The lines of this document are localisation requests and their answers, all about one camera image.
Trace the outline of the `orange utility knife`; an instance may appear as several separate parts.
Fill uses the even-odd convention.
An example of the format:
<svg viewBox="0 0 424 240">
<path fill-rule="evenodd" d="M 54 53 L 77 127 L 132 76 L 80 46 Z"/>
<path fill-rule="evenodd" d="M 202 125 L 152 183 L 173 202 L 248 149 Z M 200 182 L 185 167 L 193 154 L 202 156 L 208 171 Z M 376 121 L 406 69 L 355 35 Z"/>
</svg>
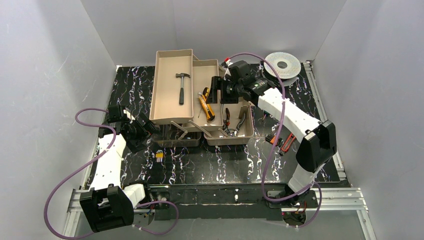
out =
<svg viewBox="0 0 424 240">
<path fill-rule="evenodd" d="M 202 93 L 198 93 L 198 99 L 200 102 L 200 105 L 203 109 L 203 111 L 205 112 L 206 115 L 206 121 L 212 122 L 215 119 L 215 113 L 213 112 L 211 106 L 209 104 L 206 103 L 206 98 L 204 97 L 204 95 Z"/>
</svg>

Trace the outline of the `yellow black screwdriver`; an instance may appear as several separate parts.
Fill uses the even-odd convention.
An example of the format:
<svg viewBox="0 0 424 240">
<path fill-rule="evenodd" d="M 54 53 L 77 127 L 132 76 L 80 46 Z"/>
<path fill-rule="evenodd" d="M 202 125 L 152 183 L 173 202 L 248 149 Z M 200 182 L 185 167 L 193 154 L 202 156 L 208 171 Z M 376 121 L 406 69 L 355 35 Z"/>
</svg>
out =
<svg viewBox="0 0 424 240">
<path fill-rule="evenodd" d="M 209 94 L 209 88 L 208 87 L 205 87 L 202 92 L 199 92 L 198 93 L 198 98 L 199 98 L 199 101 L 200 101 L 200 105 L 201 105 L 201 107 L 202 107 L 202 109 L 203 109 L 203 111 L 204 111 L 204 113 L 206 115 L 206 120 L 207 121 L 209 121 L 210 118 L 211 118 L 210 113 L 209 113 L 210 110 L 209 110 L 209 107 L 208 107 L 208 105 L 206 103 L 208 94 Z"/>
</svg>

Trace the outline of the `beige plastic tool box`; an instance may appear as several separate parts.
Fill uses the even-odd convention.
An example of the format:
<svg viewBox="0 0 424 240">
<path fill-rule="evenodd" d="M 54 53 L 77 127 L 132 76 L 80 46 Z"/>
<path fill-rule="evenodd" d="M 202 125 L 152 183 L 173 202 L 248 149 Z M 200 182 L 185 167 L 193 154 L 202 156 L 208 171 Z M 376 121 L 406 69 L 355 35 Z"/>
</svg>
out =
<svg viewBox="0 0 424 240">
<path fill-rule="evenodd" d="M 156 53 L 150 120 L 160 128 L 153 141 L 164 148 L 246 145 L 254 135 L 250 104 L 230 95 L 216 59 L 192 49 Z"/>
</svg>

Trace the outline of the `black handled claw hammer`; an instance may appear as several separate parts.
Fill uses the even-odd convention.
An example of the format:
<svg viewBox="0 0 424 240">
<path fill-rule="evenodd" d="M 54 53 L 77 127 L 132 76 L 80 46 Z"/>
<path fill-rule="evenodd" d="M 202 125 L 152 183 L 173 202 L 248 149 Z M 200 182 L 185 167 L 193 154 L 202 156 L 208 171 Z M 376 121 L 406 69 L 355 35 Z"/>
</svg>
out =
<svg viewBox="0 0 424 240">
<path fill-rule="evenodd" d="M 176 73 L 176 78 L 180 78 L 180 92 L 179 92 L 179 105 L 184 104 L 185 94 L 184 94 L 184 80 L 185 78 L 191 78 L 188 73 Z"/>
</svg>

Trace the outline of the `black handled silver pliers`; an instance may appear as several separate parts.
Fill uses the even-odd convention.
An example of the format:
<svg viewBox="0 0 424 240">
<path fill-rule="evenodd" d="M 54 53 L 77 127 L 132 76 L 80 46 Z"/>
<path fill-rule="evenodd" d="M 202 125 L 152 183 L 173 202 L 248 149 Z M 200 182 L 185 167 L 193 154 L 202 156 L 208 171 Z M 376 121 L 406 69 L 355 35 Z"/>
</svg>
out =
<svg viewBox="0 0 424 240">
<path fill-rule="evenodd" d="M 247 111 L 244 111 L 242 114 L 241 119 L 239 120 L 238 124 L 236 125 L 235 128 L 230 128 L 229 129 L 229 136 L 230 137 L 235 137 L 238 135 L 242 125 L 244 124 L 245 120 L 247 118 Z"/>
</svg>

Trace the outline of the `orange black small tool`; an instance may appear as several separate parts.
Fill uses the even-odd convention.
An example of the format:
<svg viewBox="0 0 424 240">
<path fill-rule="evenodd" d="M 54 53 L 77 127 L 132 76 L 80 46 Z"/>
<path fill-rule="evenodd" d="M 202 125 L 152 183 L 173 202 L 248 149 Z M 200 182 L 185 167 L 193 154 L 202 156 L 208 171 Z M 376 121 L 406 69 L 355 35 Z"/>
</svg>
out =
<svg viewBox="0 0 424 240">
<path fill-rule="evenodd" d="M 272 144 L 272 145 L 275 143 L 275 145 L 276 145 L 276 146 L 278 146 L 278 147 L 281 147 L 281 146 L 283 145 L 283 140 L 282 140 L 282 138 L 281 138 L 281 137 L 276 137 L 275 135 L 272 135 L 272 134 L 268 134 L 268 135 L 265 137 L 265 141 L 266 141 L 267 143 Z"/>
</svg>

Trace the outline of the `red utility knife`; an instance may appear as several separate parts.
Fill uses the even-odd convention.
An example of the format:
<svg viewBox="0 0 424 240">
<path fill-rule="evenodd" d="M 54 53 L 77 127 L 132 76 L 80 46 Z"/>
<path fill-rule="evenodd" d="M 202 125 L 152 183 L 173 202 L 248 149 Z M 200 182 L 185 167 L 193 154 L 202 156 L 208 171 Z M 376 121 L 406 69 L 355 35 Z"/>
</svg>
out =
<svg viewBox="0 0 424 240">
<path fill-rule="evenodd" d="M 279 154 L 283 156 L 285 153 L 287 153 L 295 140 L 296 136 L 293 133 L 290 133 L 287 139 L 283 142 L 283 145 L 279 150 Z"/>
</svg>

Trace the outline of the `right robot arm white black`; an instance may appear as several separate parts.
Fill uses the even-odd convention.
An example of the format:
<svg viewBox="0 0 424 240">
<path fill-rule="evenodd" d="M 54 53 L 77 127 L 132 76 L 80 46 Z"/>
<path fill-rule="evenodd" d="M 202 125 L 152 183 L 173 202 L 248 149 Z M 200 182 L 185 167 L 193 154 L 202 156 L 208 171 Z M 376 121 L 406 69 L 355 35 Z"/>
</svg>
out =
<svg viewBox="0 0 424 240">
<path fill-rule="evenodd" d="M 283 202 L 298 198 L 311 188 L 317 174 L 336 154 L 336 127 L 330 120 L 324 122 L 312 117 L 285 98 L 285 90 L 273 81 L 256 77 L 246 61 L 227 66 L 224 77 L 212 76 L 207 103 L 235 104 L 240 98 L 280 117 L 280 127 L 286 127 L 299 141 L 297 166 L 284 188 L 281 198 L 264 198 L 269 202 Z"/>
</svg>

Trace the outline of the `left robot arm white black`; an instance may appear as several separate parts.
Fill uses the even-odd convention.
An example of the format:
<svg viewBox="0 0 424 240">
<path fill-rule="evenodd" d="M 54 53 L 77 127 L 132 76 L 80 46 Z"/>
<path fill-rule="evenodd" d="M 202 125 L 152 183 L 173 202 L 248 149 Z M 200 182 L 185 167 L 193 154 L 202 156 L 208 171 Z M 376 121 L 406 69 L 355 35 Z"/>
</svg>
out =
<svg viewBox="0 0 424 240">
<path fill-rule="evenodd" d="M 91 230 L 95 233 L 129 226 L 134 209 L 146 197 L 143 183 L 122 185 L 121 164 L 124 150 L 133 154 L 144 150 L 145 142 L 160 133 L 158 127 L 141 113 L 135 117 L 125 105 L 107 109 L 107 118 L 99 129 L 99 158 L 89 190 L 80 195 L 79 203 Z"/>
</svg>

